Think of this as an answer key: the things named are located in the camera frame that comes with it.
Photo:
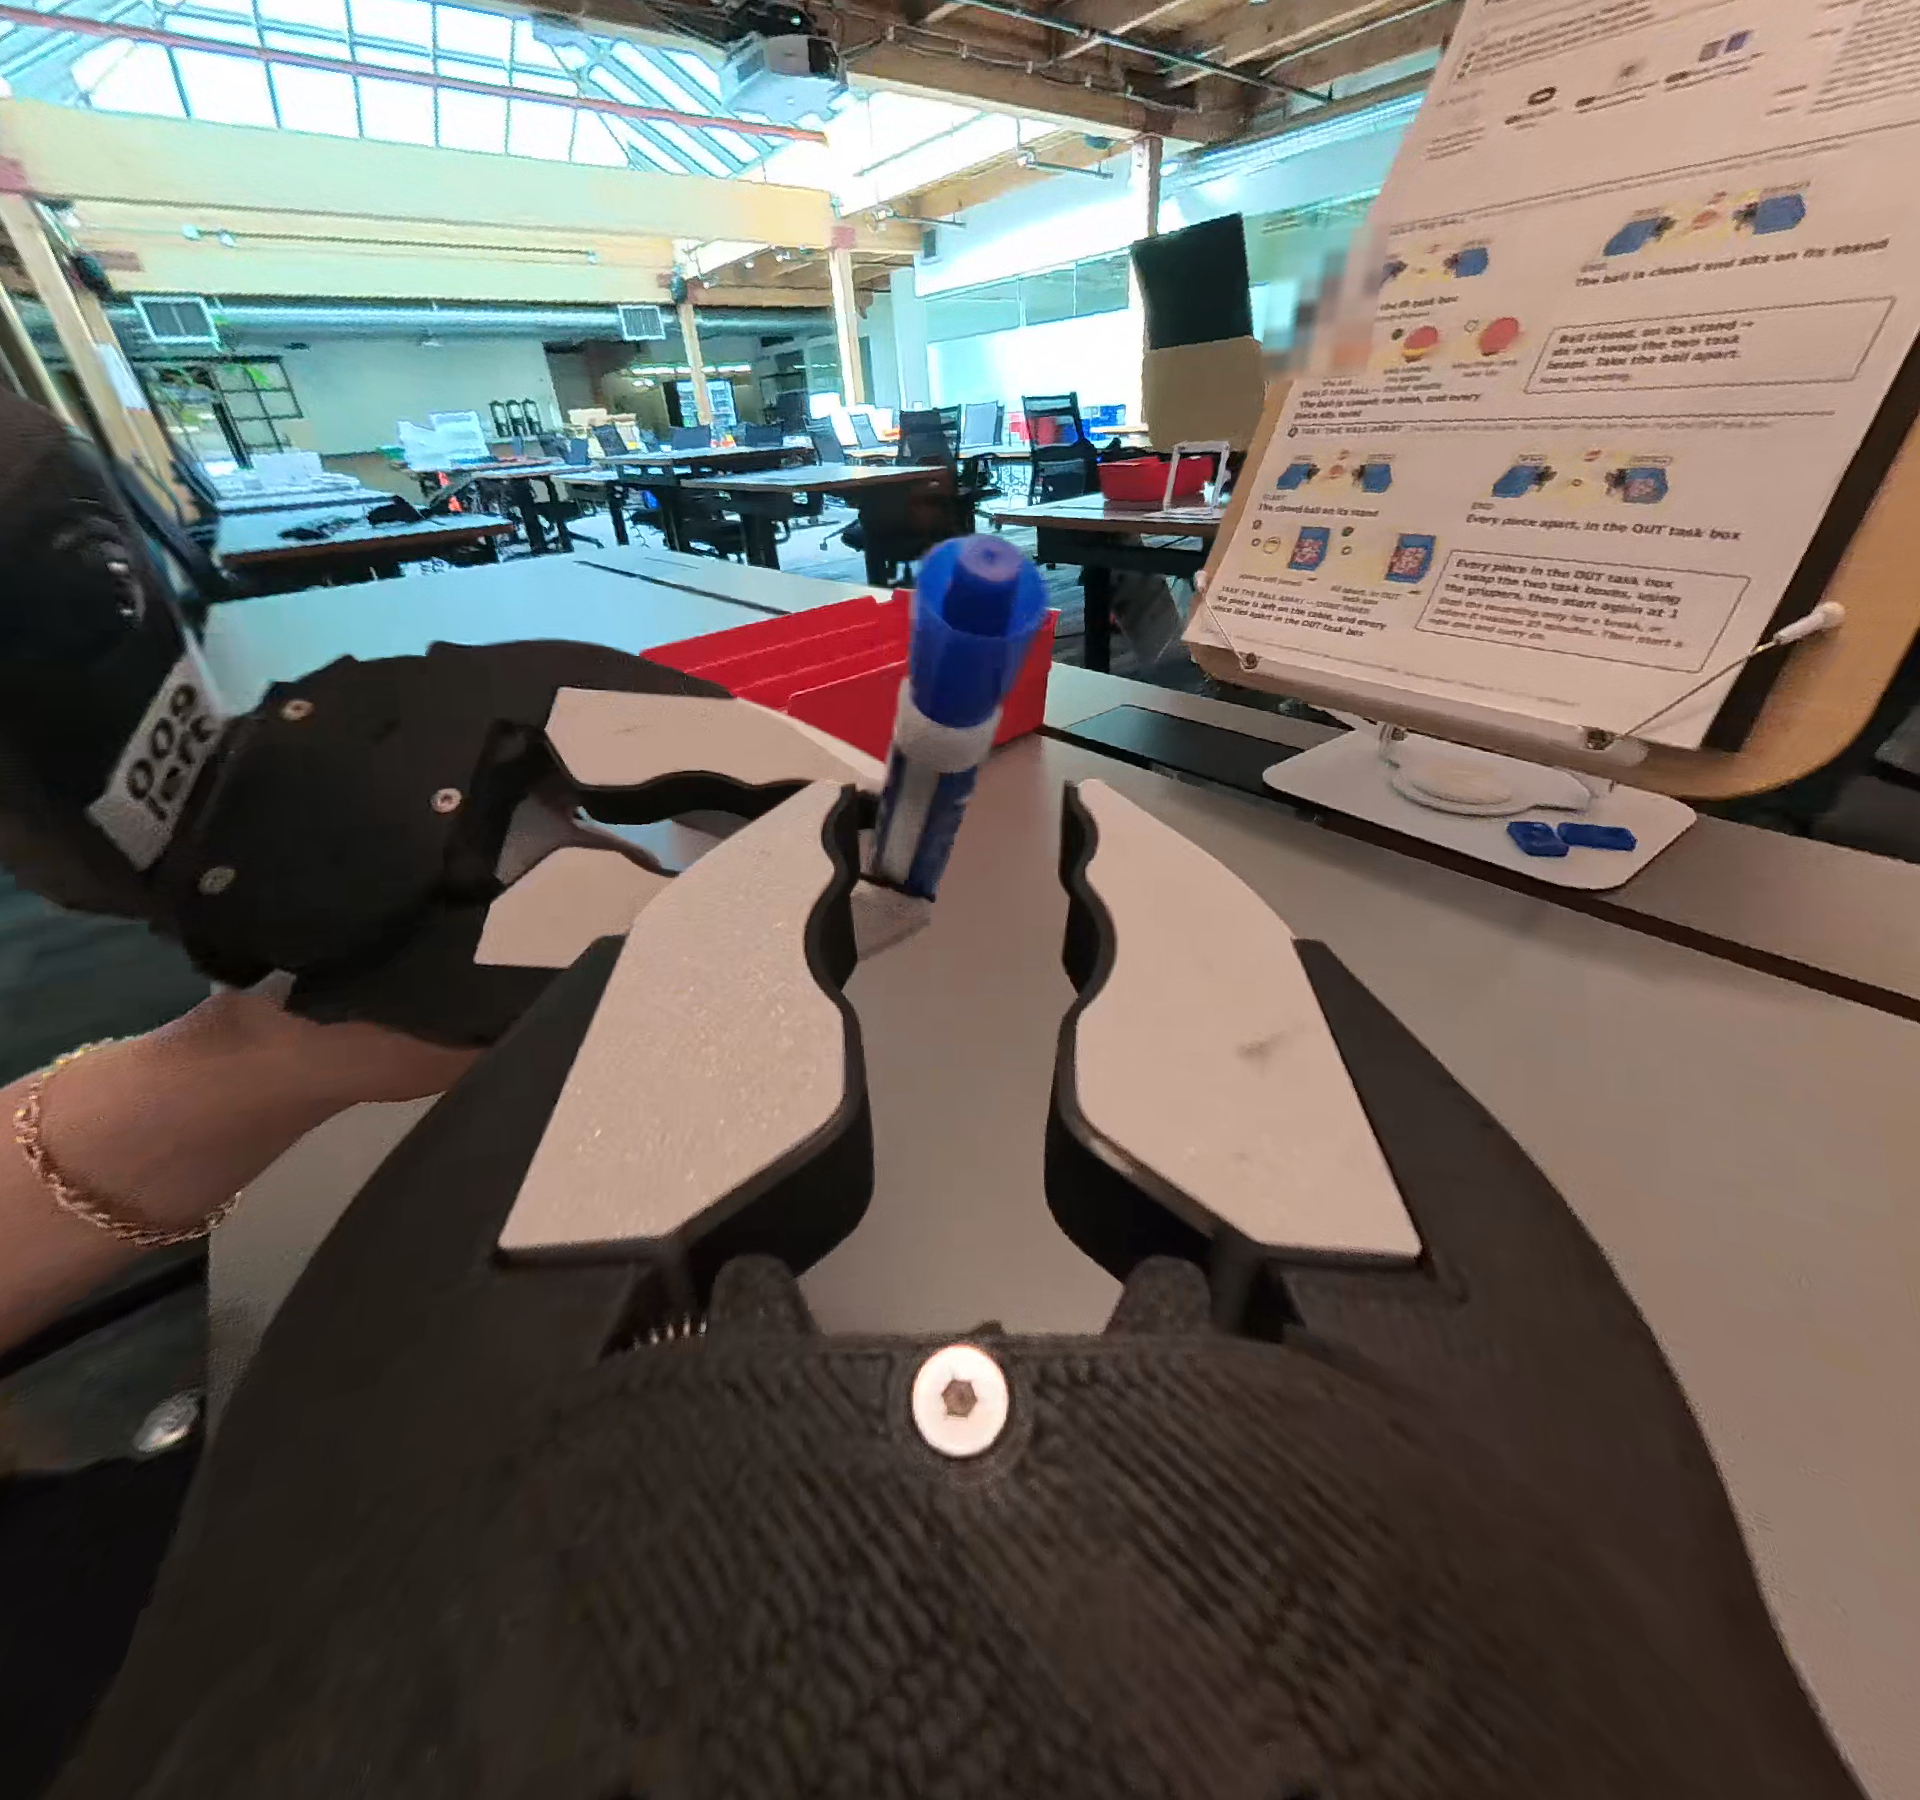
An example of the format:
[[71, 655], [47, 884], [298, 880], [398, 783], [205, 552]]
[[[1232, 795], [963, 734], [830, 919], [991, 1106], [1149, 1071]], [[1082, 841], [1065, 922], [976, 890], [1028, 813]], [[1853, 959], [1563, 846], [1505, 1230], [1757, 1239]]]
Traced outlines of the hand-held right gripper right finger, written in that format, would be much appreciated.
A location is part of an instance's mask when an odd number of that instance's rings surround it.
[[1422, 1239], [1273, 904], [1103, 782], [1062, 801], [1065, 972], [1051, 1214], [1128, 1279], [1417, 1266]]

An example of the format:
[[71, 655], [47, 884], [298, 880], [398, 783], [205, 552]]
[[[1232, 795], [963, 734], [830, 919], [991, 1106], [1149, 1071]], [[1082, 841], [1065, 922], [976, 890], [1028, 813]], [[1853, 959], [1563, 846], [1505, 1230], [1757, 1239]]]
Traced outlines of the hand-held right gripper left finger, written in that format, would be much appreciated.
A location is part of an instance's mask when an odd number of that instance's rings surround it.
[[870, 1203], [849, 896], [863, 791], [815, 782], [632, 922], [497, 1235], [509, 1261], [733, 1252], [806, 1273]]

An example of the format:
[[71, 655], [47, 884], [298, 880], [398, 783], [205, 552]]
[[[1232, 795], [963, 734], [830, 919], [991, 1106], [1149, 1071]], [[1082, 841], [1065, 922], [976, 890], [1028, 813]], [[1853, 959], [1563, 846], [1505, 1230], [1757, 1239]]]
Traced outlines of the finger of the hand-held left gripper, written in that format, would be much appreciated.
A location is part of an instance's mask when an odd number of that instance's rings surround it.
[[624, 938], [676, 872], [632, 844], [565, 844], [490, 904], [475, 966], [559, 972], [599, 938]]
[[878, 756], [736, 698], [560, 689], [542, 740], [582, 804], [641, 813], [757, 813], [816, 782], [882, 788]]

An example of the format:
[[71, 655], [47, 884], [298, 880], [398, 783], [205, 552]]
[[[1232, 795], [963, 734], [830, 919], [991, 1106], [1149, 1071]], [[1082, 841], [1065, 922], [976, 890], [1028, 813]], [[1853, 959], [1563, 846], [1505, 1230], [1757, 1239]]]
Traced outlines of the red plastic bin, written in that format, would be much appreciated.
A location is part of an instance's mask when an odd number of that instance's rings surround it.
[[922, 601], [906, 589], [852, 595], [816, 610], [669, 640], [651, 646], [647, 659], [799, 718], [878, 759], [896, 746], [900, 704], [915, 710], [915, 723], [937, 728], [942, 747], [955, 755], [980, 756], [1042, 728], [1058, 627], [1054, 606], [1039, 609], [1021, 655], [1007, 646], [988, 652], [991, 677], [1006, 682], [997, 721], [983, 713], [960, 718], [958, 707], [937, 707], [937, 682], [958, 682], [960, 695], [980, 691], [960, 674], [963, 643], [972, 643], [972, 636], [922, 631], [919, 613]]
[[1229, 503], [1232, 478], [1232, 446], [1113, 451], [1098, 460], [1098, 491], [1121, 513], [1215, 518]]

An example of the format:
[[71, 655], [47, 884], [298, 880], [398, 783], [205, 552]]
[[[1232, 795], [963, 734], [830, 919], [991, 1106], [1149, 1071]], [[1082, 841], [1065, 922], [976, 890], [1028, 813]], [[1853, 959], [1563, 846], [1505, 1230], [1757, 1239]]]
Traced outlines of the blue and white marker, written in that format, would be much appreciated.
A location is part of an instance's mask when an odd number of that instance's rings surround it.
[[1043, 573], [1001, 536], [922, 563], [869, 877], [933, 899], [1006, 707], [1051, 619]]

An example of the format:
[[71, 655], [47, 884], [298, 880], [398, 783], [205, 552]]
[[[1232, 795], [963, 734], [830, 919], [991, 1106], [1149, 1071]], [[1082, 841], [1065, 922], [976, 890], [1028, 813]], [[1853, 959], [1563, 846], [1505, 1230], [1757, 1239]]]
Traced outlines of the person's left forearm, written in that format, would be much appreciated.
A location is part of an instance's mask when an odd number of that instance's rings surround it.
[[229, 1202], [162, 1100], [146, 1038], [94, 1044], [4, 1087], [4, 1346], [135, 1252], [202, 1236]]

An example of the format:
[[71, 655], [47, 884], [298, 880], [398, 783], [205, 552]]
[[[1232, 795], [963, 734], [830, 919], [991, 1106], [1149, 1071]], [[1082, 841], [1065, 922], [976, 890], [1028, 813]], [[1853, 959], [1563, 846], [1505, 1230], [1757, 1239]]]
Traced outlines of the person's left hand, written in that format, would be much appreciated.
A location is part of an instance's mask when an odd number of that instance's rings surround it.
[[444, 1095], [480, 1060], [392, 1026], [298, 1016], [280, 981], [216, 990], [146, 1045], [195, 1156], [237, 1168], [262, 1168], [353, 1106]]

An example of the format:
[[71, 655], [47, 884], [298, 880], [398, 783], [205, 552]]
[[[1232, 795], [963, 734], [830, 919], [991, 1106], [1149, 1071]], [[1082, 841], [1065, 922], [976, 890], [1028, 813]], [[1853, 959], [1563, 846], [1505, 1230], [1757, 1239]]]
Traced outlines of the black office chair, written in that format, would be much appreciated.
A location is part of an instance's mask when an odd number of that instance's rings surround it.
[[870, 588], [913, 588], [922, 560], [942, 543], [979, 533], [979, 491], [963, 467], [963, 406], [904, 411], [896, 467], [919, 479], [866, 484], [845, 531]]

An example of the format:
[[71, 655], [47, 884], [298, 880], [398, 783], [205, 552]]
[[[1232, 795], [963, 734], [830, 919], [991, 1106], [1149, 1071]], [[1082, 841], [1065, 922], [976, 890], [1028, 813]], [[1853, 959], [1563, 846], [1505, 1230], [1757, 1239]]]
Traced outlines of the white stand base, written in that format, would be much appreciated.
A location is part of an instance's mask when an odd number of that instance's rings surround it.
[[[1377, 838], [1422, 844], [1456, 865], [1516, 872], [1553, 890], [1618, 890], [1697, 826], [1697, 811], [1678, 799], [1373, 723], [1267, 767], [1262, 783]], [[1535, 861], [1508, 844], [1502, 828], [1511, 819], [1623, 826], [1636, 831], [1641, 846]]]

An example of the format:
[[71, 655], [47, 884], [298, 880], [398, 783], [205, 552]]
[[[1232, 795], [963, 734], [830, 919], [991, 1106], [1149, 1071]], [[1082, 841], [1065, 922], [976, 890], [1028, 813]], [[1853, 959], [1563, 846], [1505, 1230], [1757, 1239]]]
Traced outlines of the ceiling projector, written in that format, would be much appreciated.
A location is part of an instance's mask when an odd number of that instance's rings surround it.
[[849, 90], [839, 48], [811, 28], [733, 35], [717, 80], [732, 117], [790, 130], [830, 123]]

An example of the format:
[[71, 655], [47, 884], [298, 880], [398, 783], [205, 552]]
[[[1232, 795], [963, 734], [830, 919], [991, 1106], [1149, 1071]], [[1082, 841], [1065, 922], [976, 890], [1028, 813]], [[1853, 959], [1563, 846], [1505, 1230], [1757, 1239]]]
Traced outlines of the instruction sheet board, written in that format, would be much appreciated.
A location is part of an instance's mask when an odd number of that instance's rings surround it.
[[1917, 0], [1466, 0], [1186, 616], [1212, 677], [1750, 799], [1917, 631]]

